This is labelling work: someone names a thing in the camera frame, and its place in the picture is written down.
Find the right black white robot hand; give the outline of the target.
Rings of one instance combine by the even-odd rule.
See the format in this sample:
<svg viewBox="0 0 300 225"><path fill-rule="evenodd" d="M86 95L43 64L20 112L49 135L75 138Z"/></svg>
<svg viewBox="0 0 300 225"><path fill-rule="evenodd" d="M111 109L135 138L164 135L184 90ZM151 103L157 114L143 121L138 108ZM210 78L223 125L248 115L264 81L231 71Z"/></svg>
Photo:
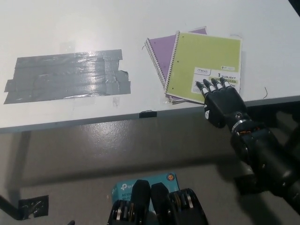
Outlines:
<svg viewBox="0 0 300 225"><path fill-rule="evenodd" d="M228 126L234 130L247 121L247 107L237 90L223 77L219 80L196 82L204 97L204 115L206 120L217 128Z"/></svg>

